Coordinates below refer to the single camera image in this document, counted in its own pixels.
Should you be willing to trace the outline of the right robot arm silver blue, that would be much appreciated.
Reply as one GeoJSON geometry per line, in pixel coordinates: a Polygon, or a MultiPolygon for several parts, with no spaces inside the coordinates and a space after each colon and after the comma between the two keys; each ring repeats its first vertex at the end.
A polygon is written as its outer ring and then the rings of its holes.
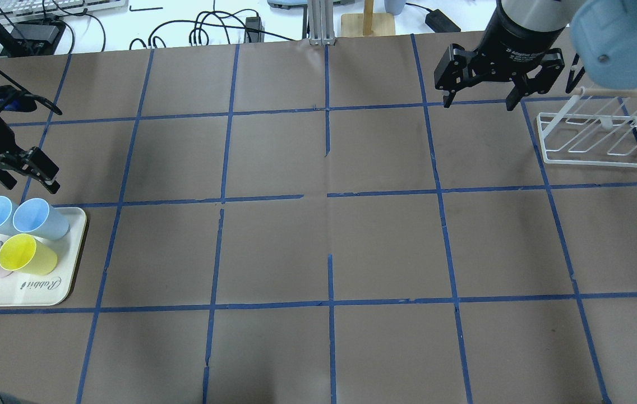
{"type": "Polygon", "coordinates": [[[498,1],[483,38],[472,51],[450,44],[434,71],[449,107],[457,92],[482,82],[511,82],[506,109],[546,94],[566,66],[555,46],[565,28],[583,66],[582,76],[605,89],[637,88],[637,1],[498,1]]]}

